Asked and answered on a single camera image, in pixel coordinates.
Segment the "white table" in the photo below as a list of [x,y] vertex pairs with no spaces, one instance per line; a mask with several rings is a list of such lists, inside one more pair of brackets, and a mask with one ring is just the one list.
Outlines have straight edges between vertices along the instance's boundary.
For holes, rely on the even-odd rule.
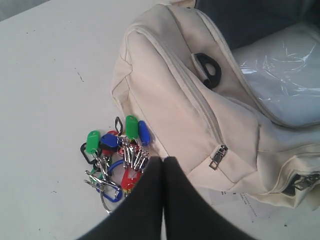
[[[110,94],[120,42],[155,2],[51,0],[0,22],[1,239],[73,240],[106,217],[79,147],[120,114]],[[260,239],[319,239],[320,211],[306,205],[255,223],[239,202],[216,209]]]

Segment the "plastic bag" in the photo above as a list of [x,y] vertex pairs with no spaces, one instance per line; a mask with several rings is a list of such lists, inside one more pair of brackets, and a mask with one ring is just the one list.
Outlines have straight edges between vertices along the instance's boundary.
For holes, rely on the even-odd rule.
[[255,95],[291,126],[320,122],[320,34],[299,23],[232,53]]

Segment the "white paper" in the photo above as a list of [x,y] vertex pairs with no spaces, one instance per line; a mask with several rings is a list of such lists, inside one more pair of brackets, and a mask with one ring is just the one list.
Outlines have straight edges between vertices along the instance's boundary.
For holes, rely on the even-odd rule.
[[239,200],[237,193],[216,191],[209,188],[198,187],[196,189],[201,197],[211,206],[231,203]]
[[259,202],[246,193],[238,193],[238,198],[241,199],[243,206],[249,214],[251,220],[254,222],[258,219],[268,218],[270,215],[278,210],[280,207],[272,206],[270,204]]

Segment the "red keychain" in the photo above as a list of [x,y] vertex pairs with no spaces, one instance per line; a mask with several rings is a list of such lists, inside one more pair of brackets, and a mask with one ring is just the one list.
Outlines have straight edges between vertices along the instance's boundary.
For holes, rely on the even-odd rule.
[[124,171],[123,178],[121,181],[121,187],[124,191],[124,195],[127,196],[132,192],[132,189],[140,179],[142,173],[140,171],[136,172],[131,168],[127,168]]

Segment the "beige canvas bag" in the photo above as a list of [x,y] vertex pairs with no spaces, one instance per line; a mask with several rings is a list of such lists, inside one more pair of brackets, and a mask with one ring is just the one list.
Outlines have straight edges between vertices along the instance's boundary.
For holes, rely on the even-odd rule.
[[[216,87],[204,83],[219,69],[206,72],[197,54],[218,63]],[[112,95],[125,116],[146,122],[155,154],[175,156],[196,187],[245,192],[291,208],[320,191],[318,122],[295,125],[274,115],[217,27],[196,9],[159,4],[132,23]]]

